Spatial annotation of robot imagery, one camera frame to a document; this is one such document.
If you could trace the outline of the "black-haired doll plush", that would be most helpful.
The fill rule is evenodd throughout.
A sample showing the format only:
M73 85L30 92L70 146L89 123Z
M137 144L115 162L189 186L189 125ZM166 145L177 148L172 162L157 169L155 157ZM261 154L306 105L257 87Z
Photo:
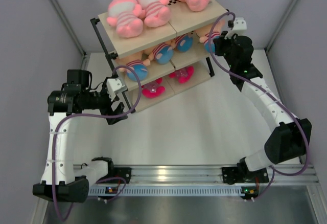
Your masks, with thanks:
M213 43L213 40L215 38L219 38L221 34L221 29L225 24L225 20L220 20L218 23L214 26L213 30L213 24L209 24L207 26L201 27L199 29L195 30L196 35L199 37L199 41L204 45L205 49L210 52L209 48L211 48L212 52L215 52L215 45Z

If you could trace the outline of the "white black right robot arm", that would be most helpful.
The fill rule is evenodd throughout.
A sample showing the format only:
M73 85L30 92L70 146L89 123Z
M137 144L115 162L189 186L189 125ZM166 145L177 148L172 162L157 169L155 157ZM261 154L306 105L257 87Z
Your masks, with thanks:
M271 131L263 148L240 159L237 172L243 181L259 178L266 183L267 167L306 154L312 125L287 110L268 87L263 74L252 64L251 39L237 34L227 38L226 34L213 39L213 54L225 59L232 83L255 106Z

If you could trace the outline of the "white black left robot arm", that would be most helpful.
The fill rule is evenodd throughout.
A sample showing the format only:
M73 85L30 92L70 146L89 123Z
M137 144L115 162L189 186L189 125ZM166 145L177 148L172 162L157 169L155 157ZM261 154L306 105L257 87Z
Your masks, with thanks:
M115 178L112 159L98 157L85 168L74 170L74 137L77 115L84 110L99 110L109 125L125 120L123 103L116 109L117 94L126 90L117 75L105 78L101 90L91 89L92 74L85 70L68 70L61 90L48 96L50 136L45 170L39 183L33 185L33 195L48 201L83 203L90 186L98 180L109 183Z

